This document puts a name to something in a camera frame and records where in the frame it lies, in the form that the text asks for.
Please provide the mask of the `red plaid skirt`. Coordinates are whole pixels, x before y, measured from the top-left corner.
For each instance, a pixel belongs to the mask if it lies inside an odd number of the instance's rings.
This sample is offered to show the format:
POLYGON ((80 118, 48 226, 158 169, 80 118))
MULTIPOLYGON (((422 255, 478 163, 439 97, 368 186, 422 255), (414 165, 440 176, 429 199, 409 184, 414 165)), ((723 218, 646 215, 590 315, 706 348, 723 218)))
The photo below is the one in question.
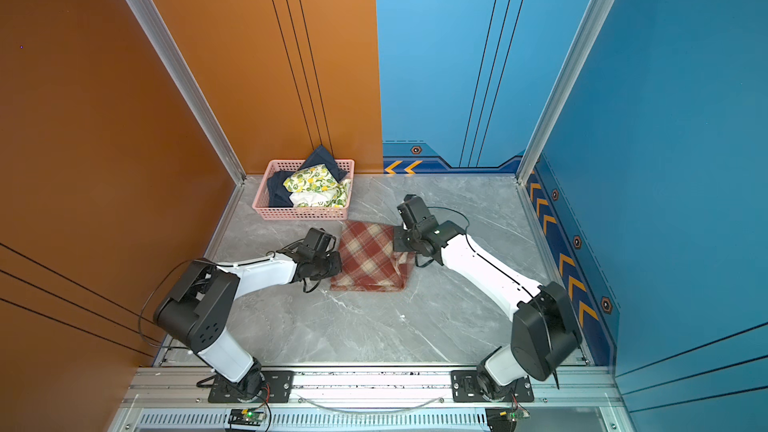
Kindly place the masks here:
POLYGON ((340 292, 400 292, 414 269, 414 254, 395 251, 393 225, 346 221, 339 247, 341 272, 330 289, 340 292))

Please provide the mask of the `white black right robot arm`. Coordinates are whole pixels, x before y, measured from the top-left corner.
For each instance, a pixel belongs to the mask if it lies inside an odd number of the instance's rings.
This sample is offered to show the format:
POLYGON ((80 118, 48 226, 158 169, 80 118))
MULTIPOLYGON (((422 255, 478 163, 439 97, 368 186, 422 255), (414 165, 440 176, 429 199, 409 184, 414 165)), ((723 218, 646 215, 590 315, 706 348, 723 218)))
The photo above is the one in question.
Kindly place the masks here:
POLYGON ((581 326, 565 288, 528 278, 485 251, 451 221, 427 232, 401 225, 394 250, 427 257, 471 282, 512 323, 511 338, 477 366, 479 393, 502 401, 520 379, 545 381, 583 342, 581 326))

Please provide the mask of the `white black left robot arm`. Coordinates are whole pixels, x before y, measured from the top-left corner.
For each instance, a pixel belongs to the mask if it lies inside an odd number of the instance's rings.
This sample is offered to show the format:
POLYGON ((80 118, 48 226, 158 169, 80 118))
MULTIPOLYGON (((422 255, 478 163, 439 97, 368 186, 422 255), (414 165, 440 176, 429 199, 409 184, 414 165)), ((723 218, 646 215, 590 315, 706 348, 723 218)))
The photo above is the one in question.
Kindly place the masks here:
POLYGON ((335 250, 308 256, 289 251, 238 263, 193 260, 153 314, 155 325, 188 347, 229 385, 238 399, 254 399, 265 379, 259 361, 227 329, 236 299, 273 286, 300 283, 314 291, 341 272, 335 250))

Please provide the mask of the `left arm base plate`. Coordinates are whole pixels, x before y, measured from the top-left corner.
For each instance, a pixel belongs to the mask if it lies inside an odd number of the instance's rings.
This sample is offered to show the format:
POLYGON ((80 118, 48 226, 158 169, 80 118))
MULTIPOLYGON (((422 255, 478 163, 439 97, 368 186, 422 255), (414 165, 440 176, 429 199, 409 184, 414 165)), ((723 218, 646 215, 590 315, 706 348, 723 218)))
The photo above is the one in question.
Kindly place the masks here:
POLYGON ((223 403, 256 403, 264 401, 269 404, 285 404, 289 401, 293 388, 294 372, 291 370, 261 370, 254 376, 255 385, 233 384, 221 374, 203 379, 198 382, 206 388, 210 386, 208 402, 223 403))

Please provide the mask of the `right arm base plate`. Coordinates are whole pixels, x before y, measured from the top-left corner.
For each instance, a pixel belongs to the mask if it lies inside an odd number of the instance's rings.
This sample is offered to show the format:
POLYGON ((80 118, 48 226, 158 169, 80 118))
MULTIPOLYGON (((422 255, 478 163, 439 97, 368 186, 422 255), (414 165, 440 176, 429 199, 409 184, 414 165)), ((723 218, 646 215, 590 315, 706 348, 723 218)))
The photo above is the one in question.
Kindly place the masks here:
POLYGON ((496 402, 496 403, 533 403, 533 387, 529 377, 523 377, 500 389, 500 393, 491 397, 481 390, 478 372, 472 370, 452 370, 450 372, 453 401, 456 403, 496 402))

